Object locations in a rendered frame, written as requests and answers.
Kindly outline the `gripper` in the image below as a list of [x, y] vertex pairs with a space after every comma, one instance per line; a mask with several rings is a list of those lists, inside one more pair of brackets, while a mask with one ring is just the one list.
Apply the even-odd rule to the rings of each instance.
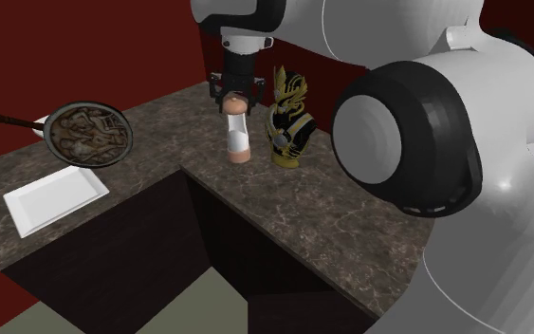
[[249, 96], [247, 115], [251, 115], [253, 107], [262, 101], [266, 85], [264, 78], [254, 76], [256, 56], [257, 52], [239, 54], [224, 49], [223, 70], [212, 72], [209, 79], [210, 97], [216, 103], [221, 103], [224, 95], [231, 91], [241, 92]]

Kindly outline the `tan and white pepper grinder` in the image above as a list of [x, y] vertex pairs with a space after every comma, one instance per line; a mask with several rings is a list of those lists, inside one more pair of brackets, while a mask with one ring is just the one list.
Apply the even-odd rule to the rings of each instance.
[[227, 115], [227, 153], [232, 163], [245, 163], [250, 160], [249, 133], [246, 113], [249, 111], [248, 99], [237, 92], [229, 92], [222, 101], [222, 112]]

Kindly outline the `black and gold armoured bust figure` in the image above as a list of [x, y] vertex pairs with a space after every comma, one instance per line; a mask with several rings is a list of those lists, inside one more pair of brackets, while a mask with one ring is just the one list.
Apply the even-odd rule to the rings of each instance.
[[295, 169], [318, 125], [305, 110], [305, 77], [286, 71], [281, 65], [273, 68], [273, 79], [274, 103], [268, 108], [266, 119], [270, 158], [282, 168]]

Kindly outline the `white rectangular plate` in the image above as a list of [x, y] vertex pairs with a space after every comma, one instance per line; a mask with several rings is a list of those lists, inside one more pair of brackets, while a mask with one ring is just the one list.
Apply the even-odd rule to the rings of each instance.
[[90, 169], [69, 166], [3, 195], [21, 238], [108, 195]]

